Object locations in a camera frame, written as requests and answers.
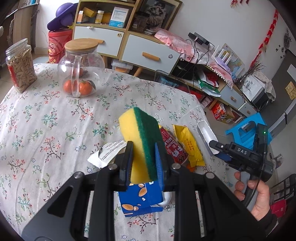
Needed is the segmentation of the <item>blue almond milk carton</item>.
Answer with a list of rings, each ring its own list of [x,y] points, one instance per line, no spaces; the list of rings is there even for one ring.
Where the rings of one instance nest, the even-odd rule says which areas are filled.
[[[126,191],[118,194],[125,217],[163,211],[163,208],[158,205],[163,202],[163,195],[158,181],[130,184]]]

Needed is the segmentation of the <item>long low tv cabinet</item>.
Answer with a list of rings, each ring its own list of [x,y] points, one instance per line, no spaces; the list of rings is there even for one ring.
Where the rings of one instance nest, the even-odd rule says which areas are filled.
[[[257,113],[257,109],[243,93],[236,86],[230,87],[223,76],[209,65],[179,59],[171,71],[171,77],[232,107],[246,117]]]

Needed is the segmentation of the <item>red gift box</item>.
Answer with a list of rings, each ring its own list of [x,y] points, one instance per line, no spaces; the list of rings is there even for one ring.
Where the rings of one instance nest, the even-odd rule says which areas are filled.
[[[60,29],[48,32],[48,56],[49,63],[57,64],[65,55],[65,44],[72,40],[72,29]]]

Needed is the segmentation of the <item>wooden cabinet with drawers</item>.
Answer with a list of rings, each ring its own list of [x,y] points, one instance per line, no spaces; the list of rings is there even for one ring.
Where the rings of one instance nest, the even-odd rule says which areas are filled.
[[[139,11],[142,1],[79,1],[73,38],[93,38],[104,42],[97,52],[143,69],[170,74],[180,54],[154,37],[147,28],[148,15]]]

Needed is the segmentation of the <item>framed picture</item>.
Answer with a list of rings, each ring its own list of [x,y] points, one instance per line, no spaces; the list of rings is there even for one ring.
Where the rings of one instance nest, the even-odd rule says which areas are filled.
[[[139,11],[148,15],[148,29],[168,30],[182,4],[183,2],[179,0],[148,0],[142,1]]]

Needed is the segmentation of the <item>white plastic bottle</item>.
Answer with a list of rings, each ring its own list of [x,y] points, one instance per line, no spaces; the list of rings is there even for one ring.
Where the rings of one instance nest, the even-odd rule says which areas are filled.
[[[97,168],[104,168],[126,147],[126,144],[123,140],[106,143],[97,152],[91,154],[87,161]]]

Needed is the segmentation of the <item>orange fruit in teapot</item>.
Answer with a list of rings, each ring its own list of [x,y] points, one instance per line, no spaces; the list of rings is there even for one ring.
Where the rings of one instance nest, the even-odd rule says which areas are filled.
[[[82,80],[79,82],[79,92],[81,96],[90,95],[93,91],[93,86],[88,80]]]

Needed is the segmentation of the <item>floral tablecloth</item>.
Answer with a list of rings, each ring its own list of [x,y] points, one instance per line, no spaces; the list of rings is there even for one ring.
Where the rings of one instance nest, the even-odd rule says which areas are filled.
[[[36,64],[35,72],[37,80],[23,93],[1,83],[1,212],[17,234],[73,173],[97,171],[89,156],[122,139],[118,119],[135,107],[169,131],[188,127],[205,161],[196,171],[227,183],[224,162],[199,135],[198,122],[208,114],[196,96],[105,70],[95,94],[73,98],[63,92],[56,65]]]

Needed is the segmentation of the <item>orange peel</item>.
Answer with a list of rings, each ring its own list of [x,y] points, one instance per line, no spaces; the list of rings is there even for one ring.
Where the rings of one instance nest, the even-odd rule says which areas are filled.
[[[187,164],[187,165],[186,165],[186,168],[187,168],[190,172],[192,172],[192,173],[196,170],[196,166],[191,167],[190,164]]]

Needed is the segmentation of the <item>yellow green sponge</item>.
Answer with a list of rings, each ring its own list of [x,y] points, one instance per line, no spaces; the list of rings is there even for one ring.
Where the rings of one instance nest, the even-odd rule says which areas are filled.
[[[163,139],[156,119],[135,107],[119,117],[119,127],[124,140],[133,142],[131,183],[157,180],[155,143]]]

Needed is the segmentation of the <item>white paper tray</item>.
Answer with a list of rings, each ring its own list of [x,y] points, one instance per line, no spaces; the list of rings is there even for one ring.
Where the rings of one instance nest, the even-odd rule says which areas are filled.
[[[210,128],[210,126],[208,125],[208,123],[205,120],[200,120],[197,123],[198,129],[201,133],[201,136],[203,137],[204,143],[206,143],[206,146],[209,150],[209,153],[211,156],[213,155],[217,155],[219,154],[218,150],[215,150],[213,148],[210,147],[209,143],[211,141],[218,141],[217,137],[215,136],[214,132],[212,131],[212,129]]]

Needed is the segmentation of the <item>red drink can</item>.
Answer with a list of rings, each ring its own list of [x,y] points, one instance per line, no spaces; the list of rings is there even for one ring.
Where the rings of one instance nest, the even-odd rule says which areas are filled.
[[[188,153],[182,147],[181,144],[177,141],[176,137],[164,127],[160,127],[160,132],[165,143],[166,151],[169,155],[172,156],[175,163],[180,165],[184,164],[188,159]]]

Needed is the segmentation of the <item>blue plastic stool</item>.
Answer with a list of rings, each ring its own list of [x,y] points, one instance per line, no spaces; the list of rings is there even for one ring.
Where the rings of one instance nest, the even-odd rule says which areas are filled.
[[[233,128],[226,130],[225,134],[232,134],[236,144],[253,150],[253,142],[258,123],[265,125],[265,121],[261,117],[260,113],[256,113],[248,118],[245,118]]]

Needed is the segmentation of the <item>purple hat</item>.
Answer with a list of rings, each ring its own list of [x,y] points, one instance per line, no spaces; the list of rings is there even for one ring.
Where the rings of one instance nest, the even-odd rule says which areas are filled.
[[[78,3],[64,3],[56,10],[56,17],[47,24],[49,31],[56,31],[72,26]]]

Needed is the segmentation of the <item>yellow snack wrapper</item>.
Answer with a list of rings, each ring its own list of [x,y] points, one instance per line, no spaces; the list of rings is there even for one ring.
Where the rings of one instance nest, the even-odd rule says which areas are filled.
[[[186,126],[173,125],[174,133],[178,142],[181,143],[188,153],[188,160],[191,167],[205,166],[203,155],[197,145],[197,142]]]

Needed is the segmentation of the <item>plastic jar of seeds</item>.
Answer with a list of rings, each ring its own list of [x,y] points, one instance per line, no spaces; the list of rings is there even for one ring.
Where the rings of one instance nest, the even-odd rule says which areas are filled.
[[[6,65],[17,92],[23,93],[37,80],[28,39],[22,39],[6,50]]]

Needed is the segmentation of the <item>pink cloth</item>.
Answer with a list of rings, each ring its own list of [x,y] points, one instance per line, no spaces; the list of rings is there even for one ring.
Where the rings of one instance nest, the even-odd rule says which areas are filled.
[[[170,49],[178,52],[180,57],[187,62],[208,66],[211,70],[218,74],[230,88],[233,88],[234,83],[231,74],[216,62],[207,48],[201,47],[198,44],[194,47],[194,43],[190,43],[190,41],[186,41],[180,36],[164,29],[159,29],[155,33],[154,37]]]

